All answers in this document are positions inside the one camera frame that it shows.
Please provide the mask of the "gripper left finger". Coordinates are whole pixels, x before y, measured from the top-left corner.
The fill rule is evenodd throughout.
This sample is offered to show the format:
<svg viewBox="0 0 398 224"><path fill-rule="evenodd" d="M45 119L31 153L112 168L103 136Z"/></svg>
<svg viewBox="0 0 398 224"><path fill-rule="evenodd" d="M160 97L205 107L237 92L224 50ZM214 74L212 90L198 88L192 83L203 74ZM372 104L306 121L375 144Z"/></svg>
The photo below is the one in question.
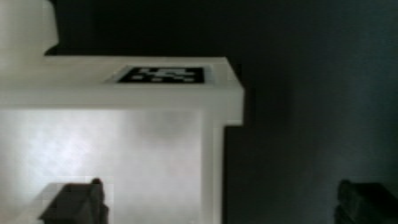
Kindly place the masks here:
<svg viewBox="0 0 398 224"><path fill-rule="evenodd" d="M45 224L109 224L109 206L100 178L64 185L39 220Z"/></svg>

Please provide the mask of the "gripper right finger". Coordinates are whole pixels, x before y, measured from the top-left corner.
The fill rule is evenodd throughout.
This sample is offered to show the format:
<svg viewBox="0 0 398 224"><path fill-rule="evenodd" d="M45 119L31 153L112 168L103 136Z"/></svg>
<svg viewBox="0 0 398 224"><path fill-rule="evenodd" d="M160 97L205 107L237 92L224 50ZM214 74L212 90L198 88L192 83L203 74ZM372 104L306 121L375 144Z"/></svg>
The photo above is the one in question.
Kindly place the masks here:
<svg viewBox="0 0 398 224"><path fill-rule="evenodd" d="M398 198L381 183L340 182L334 224L398 224Z"/></svg>

